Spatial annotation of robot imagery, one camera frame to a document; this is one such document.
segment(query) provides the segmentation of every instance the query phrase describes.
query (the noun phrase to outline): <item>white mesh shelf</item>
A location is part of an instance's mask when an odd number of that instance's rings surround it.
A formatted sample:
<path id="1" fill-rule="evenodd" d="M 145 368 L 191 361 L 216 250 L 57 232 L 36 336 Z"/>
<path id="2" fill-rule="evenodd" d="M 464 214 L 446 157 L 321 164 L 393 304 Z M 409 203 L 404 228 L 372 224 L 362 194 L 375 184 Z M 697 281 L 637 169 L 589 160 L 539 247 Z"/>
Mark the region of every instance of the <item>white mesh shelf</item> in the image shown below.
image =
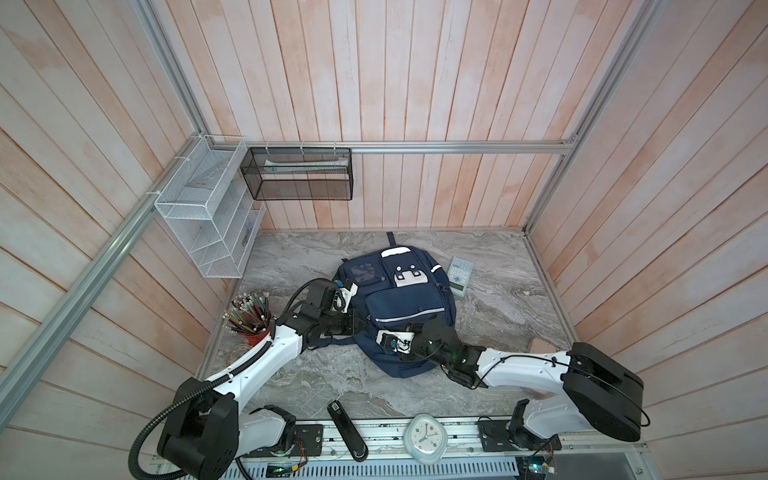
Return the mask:
<path id="1" fill-rule="evenodd" d="M 220 150 L 201 138 L 155 202 L 204 276 L 242 277 L 266 211 L 252 210 L 253 198 L 237 171 L 245 144 L 237 140 L 237 147 Z"/>

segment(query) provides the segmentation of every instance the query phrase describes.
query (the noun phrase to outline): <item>alarm clock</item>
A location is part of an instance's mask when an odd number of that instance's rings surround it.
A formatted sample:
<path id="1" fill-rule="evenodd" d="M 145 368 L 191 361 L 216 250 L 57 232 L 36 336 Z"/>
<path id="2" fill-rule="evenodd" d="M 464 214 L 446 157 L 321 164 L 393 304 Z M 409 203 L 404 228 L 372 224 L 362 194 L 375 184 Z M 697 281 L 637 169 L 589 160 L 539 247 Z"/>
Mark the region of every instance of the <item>alarm clock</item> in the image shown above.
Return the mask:
<path id="1" fill-rule="evenodd" d="M 406 451 L 423 465 L 434 465 L 445 454 L 448 434 L 437 419 L 425 413 L 414 417 L 402 435 Z"/>

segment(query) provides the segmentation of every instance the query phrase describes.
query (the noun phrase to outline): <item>navy blue backpack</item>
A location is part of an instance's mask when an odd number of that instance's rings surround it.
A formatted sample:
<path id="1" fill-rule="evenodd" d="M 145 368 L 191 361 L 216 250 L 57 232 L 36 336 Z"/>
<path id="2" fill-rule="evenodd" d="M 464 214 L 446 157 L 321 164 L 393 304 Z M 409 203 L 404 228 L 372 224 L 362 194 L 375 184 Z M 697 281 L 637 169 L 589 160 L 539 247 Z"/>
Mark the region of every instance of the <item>navy blue backpack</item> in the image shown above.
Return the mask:
<path id="1" fill-rule="evenodd" d="M 352 337 L 353 341 L 387 375 L 408 378 L 436 365 L 428 360 L 403 362 L 397 353 L 376 343 L 377 333 L 380 329 L 404 331 L 408 324 L 426 323 L 434 315 L 442 315 L 454 326 L 456 304 L 448 275 L 432 255 L 416 247 L 398 245 L 392 232 L 387 237 L 388 248 L 344 260 L 335 278 L 357 284 L 351 307 L 369 320 L 368 326 Z"/>

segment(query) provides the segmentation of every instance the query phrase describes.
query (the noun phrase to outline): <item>light blue calculator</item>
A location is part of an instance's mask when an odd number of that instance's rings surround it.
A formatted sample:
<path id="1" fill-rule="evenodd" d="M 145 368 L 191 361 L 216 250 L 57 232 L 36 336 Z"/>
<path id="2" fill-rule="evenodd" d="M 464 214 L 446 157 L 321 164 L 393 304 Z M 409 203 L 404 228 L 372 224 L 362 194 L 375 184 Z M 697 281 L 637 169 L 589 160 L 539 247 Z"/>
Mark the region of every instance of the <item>light blue calculator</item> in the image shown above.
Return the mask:
<path id="1" fill-rule="evenodd" d="M 451 291 L 458 298 L 464 298 L 473 268 L 475 268 L 475 264 L 463 258 L 453 257 L 451 260 L 451 266 L 448 268 L 448 280 Z"/>

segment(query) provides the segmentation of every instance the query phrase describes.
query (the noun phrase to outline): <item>gray marble surface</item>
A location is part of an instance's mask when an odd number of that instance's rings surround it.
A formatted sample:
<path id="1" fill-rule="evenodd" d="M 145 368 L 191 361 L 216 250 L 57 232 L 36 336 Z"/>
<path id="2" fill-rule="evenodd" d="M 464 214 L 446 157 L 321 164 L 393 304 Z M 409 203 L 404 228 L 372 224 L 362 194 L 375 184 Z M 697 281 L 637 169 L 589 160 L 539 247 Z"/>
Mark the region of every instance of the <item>gray marble surface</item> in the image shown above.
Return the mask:
<path id="1" fill-rule="evenodd" d="M 399 244 L 429 251 L 446 268 L 458 256 L 475 263 L 464 299 L 457 299 L 456 330 L 476 345 L 525 351 L 535 336 L 565 349 L 567 341 L 533 267 L 521 234 L 508 230 L 475 232 L 397 232 Z M 240 291 L 270 292 L 279 313 L 307 280 L 331 278 L 341 258 L 353 258 L 388 245 L 384 232 L 260 233 Z M 243 342 L 223 334 L 209 374 L 225 367 L 226 356 Z M 469 390 L 435 368 L 410 379 L 394 379 L 354 345 L 306 351 L 284 366 L 251 400 L 248 408 L 278 405 L 300 419 L 328 418 L 326 406 L 338 399 L 357 419 L 509 415 L 522 389 Z"/>

